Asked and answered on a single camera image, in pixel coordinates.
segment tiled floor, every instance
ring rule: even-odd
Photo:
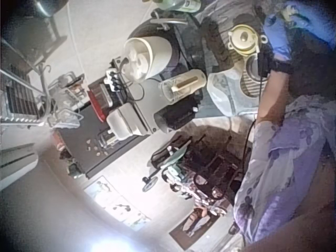
[[[182,130],[195,137],[206,133],[205,141],[219,149],[227,137],[231,135],[233,140],[228,149],[237,157],[241,157],[248,125],[248,121],[245,119],[221,117],[195,119]],[[141,191],[144,185],[141,178],[148,176],[150,172],[146,166],[147,161],[151,154],[166,143],[172,135],[157,132],[111,163],[89,181],[84,177],[75,181],[68,177],[66,166],[58,160],[58,153],[55,150],[49,150],[43,155],[43,159],[46,159],[66,188],[79,200],[85,202],[87,207],[111,228],[118,228],[121,232],[128,232],[128,236],[133,239],[150,243],[156,247],[157,251],[179,252],[182,250],[169,235],[169,232],[192,211],[193,201],[185,201],[177,197],[161,179],[149,192],[143,193]],[[85,187],[100,176],[104,176],[120,194],[148,216],[151,221],[136,233],[129,232],[127,228],[118,225],[83,192]],[[232,213],[229,212],[227,216],[218,220],[191,249],[196,252],[209,252],[210,250],[207,250],[209,244],[213,244],[215,248],[215,245],[220,244],[221,240],[228,239],[227,232],[232,223]]]

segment black cable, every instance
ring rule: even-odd
[[[247,143],[248,143],[248,138],[250,137],[250,134],[251,134],[251,130],[254,126],[254,124],[256,123],[256,120],[254,120],[250,126],[250,128],[248,129],[248,132],[247,132],[247,135],[246,135],[246,140],[245,140],[245,145],[244,145],[244,150],[243,150],[243,158],[241,160],[241,169],[243,171],[243,173],[245,174],[245,160],[246,160],[246,150],[247,150]]]
[[[259,104],[260,104],[260,100],[261,100],[261,90],[262,90],[262,87],[263,87],[263,67],[264,67],[264,64],[263,64],[263,62],[261,62],[261,72],[260,72],[260,86],[259,86]],[[244,171],[244,168],[245,168],[245,159],[246,159],[246,150],[247,150],[247,143],[248,143],[248,139],[249,139],[249,137],[250,137],[250,134],[251,134],[251,130],[252,130],[252,128],[253,128],[253,126],[255,125],[255,123],[256,123],[256,120],[254,120],[253,122],[252,122],[252,124],[251,124],[251,126],[250,126],[250,128],[249,128],[249,130],[248,130],[248,132],[247,132],[247,135],[246,135],[246,140],[245,140],[245,145],[244,145],[244,150],[243,150],[243,158],[242,158],[242,160],[241,160],[241,162],[242,162],[242,170],[243,170],[243,173],[245,173],[245,171]]]
[[[142,97],[140,99],[132,99],[133,101],[141,101],[145,97],[145,89],[143,88],[143,86],[140,83],[138,83],[138,84],[142,89]]]

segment blue latex glove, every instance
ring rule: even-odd
[[[291,5],[299,13],[290,16],[296,23],[295,27],[306,29],[318,38],[329,44],[331,49],[336,45],[336,24],[332,15],[323,6],[316,3],[314,6],[308,6],[296,1],[288,1],[286,5]]]
[[[275,15],[269,15],[265,19],[264,32],[273,48],[275,57],[280,56],[290,60],[290,47],[286,34],[285,21]]]

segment person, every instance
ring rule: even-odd
[[[197,230],[202,228],[209,220],[207,208],[204,206],[197,206],[194,211],[189,215],[187,221],[183,225],[182,230],[190,237],[195,234]]]
[[[287,2],[299,29],[336,45],[336,25],[321,6]],[[286,23],[264,23],[274,53],[261,96],[248,170],[236,194],[243,251],[334,251],[335,100],[303,95],[288,104],[291,47]]]

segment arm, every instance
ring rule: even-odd
[[[284,21],[274,15],[265,20],[264,31],[269,38],[277,61],[290,60],[290,47]],[[257,124],[270,121],[281,125],[288,98],[289,75],[271,71],[268,82],[260,99]]]
[[[288,81],[287,73],[271,71],[260,100],[257,124],[262,121],[278,125],[282,123],[288,98]]]

